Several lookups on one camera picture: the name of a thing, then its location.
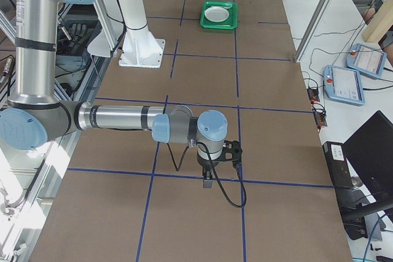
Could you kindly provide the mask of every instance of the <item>sticker label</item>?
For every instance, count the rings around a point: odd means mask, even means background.
[[[26,20],[25,0],[17,0],[17,25],[23,26]]]
[[[333,160],[344,161],[343,150],[340,145],[332,144]]]

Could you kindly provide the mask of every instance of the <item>brown table surface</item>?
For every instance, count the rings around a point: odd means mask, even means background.
[[[218,0],[239,5],[226,32],[201,28],[204,1],[144,0],[166,39],[161,68],[113,60],[96,103],[223,112],[244,151],[246,207],[202,188],[195,149],[176,173],[149,133],[89,130],[30,261],[352,261],[282,1]],[[240,202],[232,165],[217,172]]]

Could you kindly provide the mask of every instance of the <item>white table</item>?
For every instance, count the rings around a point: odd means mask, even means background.
[[[302,38],[303,34],[308,26],[311,16],[319,2],[319,0],[283,0],[284,7],[287,13],[288,22],[291,27],[292,36],[294,38]],[[333,0],[329,5],[325,15],[320,22],[315,35],[320,33],[330,32],[346,32],[350,29],[355,29],[362,22],[362,17],[359,14],[356,6],[351,0]],[[320,48],[327,52],[335,53],[348,51],[351,42],[342,50],[345,43],[352,36],[353,32],[346,34],[329,34],[322,35],[319,37],[313,37],[310,45],[301,60],[301,66],[303,71],[307,71],[310,77],[316,80],[319,86],[322,85],[322,77],[313,73],[308,69],[311,59],[311,53],[314,48]],[[294,39],[295,46],[297,47],[300,40]],[[356,38],[354,44],[362,43],[367,44],[362,39],[361,33]],[[374,48],[378,48],[378,44],[367,44]],[[337,55],[328,55],[319,50],[315,50],[313,54],[311,68],[318,73],[323,73],[323,69],[326,65],[332,64]],[[340,55],[337,59],[335,66],[345,66],[345,54]],[[391,67],[389,62],[386,62],[385,67]],[[393,73],[384,71],[382,78],[393,80]],[[379,88],[391,83],[376,81],[362,76],[362,84],[365,88]],[[393,88],[381,91],[365,91],[364,106],[352,106],[341,102],[330,101],[325,97],[325,109],[327,111],[327,124],[328,127],[322,128],[320,132],[321,143],[326,141],[338,141],[345,142],[345,140],[351,136],[364,122],[366,122],[377,110],[381,110],[385,116],[393,121],[393,103],[391,99],[393,97]],[[355,174],[354,170],[350,168],[351,173]],[[383,220],[388,225],[388,229],[393,228],[392,223],[388,218]],[[382,247],[383,249],[375,252],[368,251],[367,258],[375,260],[375,256],[382,255],[393,257],[393,234],[382,233],[383,242],[375,242],[372,244],[374,247]],[[366,239],[359,239],[352,241],[348,238],[348,242],[351,248],[352,256],[356,258],[362,258],[367,244]]]

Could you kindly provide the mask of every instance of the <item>white mounting plate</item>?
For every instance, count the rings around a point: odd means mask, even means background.
[[[165,40],[164,39],[156,39],[157,44],[161,47],[162,52],[164,52],[165,48]],[[149,67],[149,68],[158,68],[161,66],[163,54],[162,53],[153,53],[148,58],[143,58],[139,62],[137,62],[137,57],[135,52],[123,52],[120,60],[120,67]]]

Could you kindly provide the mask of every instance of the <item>light blue control panel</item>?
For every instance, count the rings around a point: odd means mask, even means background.
[[[325,92],[332,101],[362,106],[365,104],[360,72],[344,67],[326,66]]]
[[[363,75],[379,79],[386,56],[382,50],[376,50],[363,44],[355,44],[351,48],[351,53],[346,57],[346,66],[358,70]]]

